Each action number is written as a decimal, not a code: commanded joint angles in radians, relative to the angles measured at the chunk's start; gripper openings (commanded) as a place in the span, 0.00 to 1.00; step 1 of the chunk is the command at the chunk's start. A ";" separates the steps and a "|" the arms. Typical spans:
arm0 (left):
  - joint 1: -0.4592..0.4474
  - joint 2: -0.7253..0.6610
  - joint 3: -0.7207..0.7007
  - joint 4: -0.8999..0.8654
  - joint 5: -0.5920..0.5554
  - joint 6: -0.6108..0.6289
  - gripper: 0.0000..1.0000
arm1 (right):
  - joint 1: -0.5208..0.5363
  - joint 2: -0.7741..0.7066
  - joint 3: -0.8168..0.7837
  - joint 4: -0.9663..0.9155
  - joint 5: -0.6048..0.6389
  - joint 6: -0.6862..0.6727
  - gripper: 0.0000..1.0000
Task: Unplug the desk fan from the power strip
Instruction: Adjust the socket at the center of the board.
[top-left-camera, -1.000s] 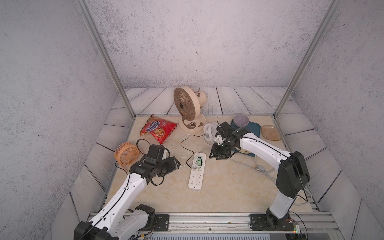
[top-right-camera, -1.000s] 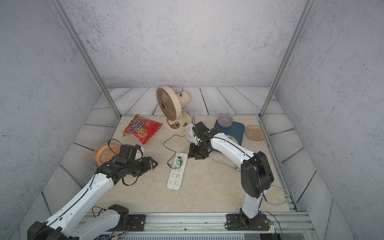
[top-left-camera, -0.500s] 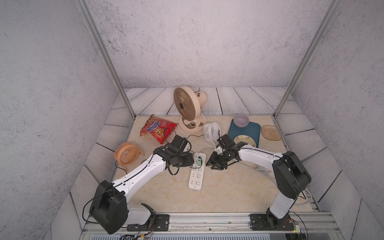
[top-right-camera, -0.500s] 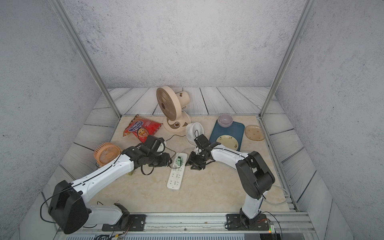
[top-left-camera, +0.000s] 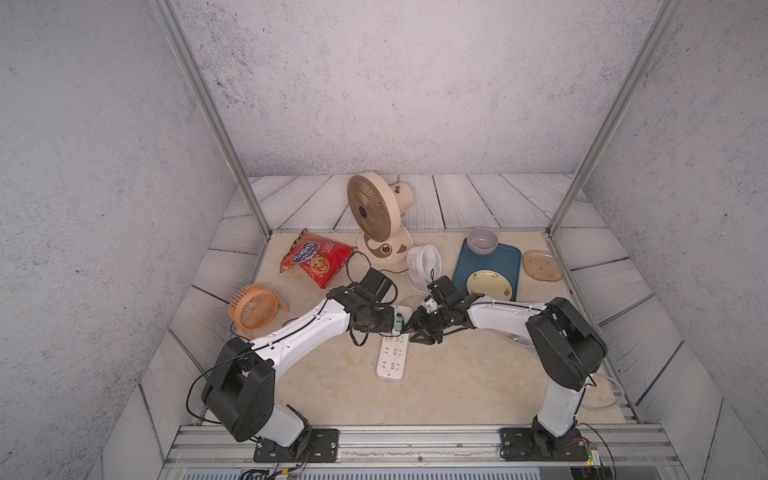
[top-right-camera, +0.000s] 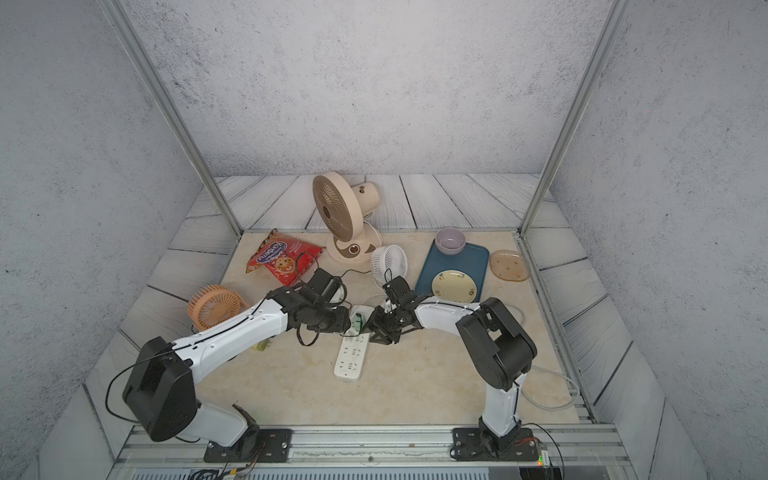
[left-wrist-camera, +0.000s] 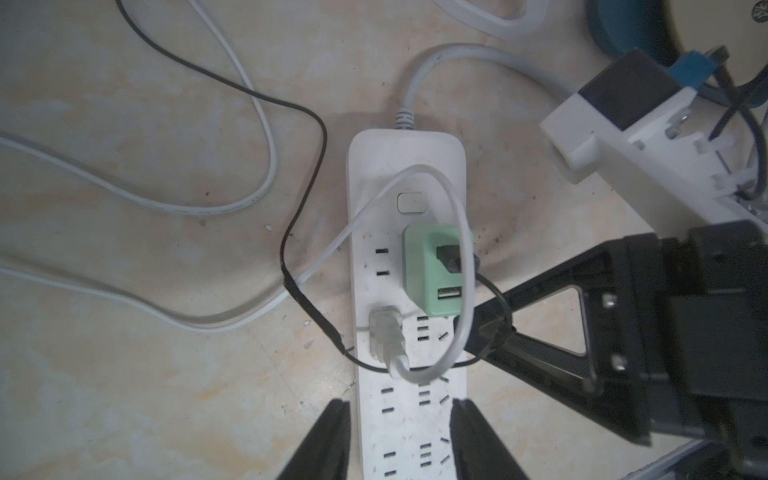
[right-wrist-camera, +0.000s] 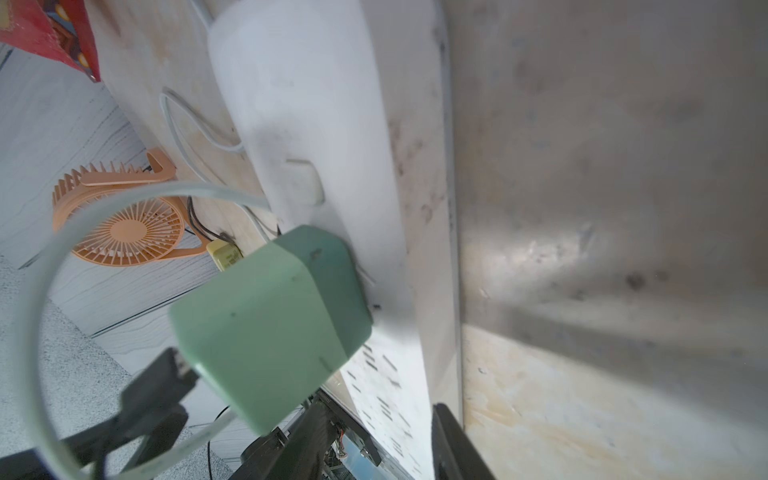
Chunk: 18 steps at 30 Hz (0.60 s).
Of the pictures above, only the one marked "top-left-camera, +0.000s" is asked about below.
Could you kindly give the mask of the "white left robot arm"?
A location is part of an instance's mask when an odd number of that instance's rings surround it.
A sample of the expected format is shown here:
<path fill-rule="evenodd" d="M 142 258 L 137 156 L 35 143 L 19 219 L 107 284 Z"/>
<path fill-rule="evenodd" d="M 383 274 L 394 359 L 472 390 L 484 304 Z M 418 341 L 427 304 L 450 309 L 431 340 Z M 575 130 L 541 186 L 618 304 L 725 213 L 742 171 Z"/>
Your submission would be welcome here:
<path fill-rule="evenodd" d="M 303 316 L 271 334 L 228 341 L 205 372 L 201 400 L 238 442 L 262 437 L 282 447 L 303 441 L 311 429 L 293 409 L 275 401 L 278 380 L 324 342 L 355 331 L 389 333 L 394 307 L 385 297 L 397 285 L 376 269 L 332 289 Z"/>

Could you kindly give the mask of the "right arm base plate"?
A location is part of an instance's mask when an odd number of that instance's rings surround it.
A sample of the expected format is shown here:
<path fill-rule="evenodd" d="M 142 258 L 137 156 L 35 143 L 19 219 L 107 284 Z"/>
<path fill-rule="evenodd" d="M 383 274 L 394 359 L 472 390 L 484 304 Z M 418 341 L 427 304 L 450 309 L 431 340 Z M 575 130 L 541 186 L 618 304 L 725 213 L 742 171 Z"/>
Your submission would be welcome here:
<path fill-rule="evenodd" d="M 587 462 L 591 458 L 588 441 L 571 426 L 562 436 L 549 432 L 537 418 L 530 427 L 498 430 L 500 457 L 516 462 Z"/>

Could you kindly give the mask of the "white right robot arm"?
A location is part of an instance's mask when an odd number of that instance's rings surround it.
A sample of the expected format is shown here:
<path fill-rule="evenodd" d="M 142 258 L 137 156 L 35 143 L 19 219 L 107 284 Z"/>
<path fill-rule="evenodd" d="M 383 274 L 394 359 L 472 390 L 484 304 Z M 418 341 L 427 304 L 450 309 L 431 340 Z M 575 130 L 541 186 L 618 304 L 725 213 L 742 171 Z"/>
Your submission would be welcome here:
<path fill-rule="evenodd" d="M 428 295 L 403 327 L 412 342 L 425 345 L 439 344 L 463 329 L 493 330 L 529 340 L 549 377 L 532 428 L 549 439 L 574 430 L 587 383 L 608 349 L 569 300 L 517 303 L 480 293 L 465 295 L 443 276 L 428 285 Z"/>

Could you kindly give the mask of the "white power strip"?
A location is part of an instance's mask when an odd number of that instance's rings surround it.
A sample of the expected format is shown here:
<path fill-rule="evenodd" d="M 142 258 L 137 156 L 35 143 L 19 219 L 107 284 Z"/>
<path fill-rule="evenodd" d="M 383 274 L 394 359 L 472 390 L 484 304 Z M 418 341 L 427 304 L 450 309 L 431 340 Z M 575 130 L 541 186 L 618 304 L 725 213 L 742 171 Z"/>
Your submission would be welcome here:
<path fill-rule="evenodd" d="M 409 335 L 405 332 L 405 324 L 410 319 L 413 310 L 407 306 L 396 306 L 394 316 L 396 313 L 401 313 L 404 318 L 402 331 L 400 334 L 395 334 L 391 330 L 382 335 L 381 349 L 376 365 L 377 376 L 388 381 L 399 381 L 403 377 L 409 342 Z"/>

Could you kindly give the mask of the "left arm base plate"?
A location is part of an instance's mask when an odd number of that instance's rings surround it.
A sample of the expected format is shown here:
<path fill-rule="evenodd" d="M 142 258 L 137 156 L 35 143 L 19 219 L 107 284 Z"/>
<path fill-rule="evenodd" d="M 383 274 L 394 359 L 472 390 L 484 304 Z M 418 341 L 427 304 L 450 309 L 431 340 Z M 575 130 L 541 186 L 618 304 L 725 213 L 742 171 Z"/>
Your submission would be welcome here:
<path fill-rule="evenodd" d="M 255 463 L 334 463 L 339 447 L 338 429 L 306 428 L 289 446 L 259 439 L 253 461 Z"/>

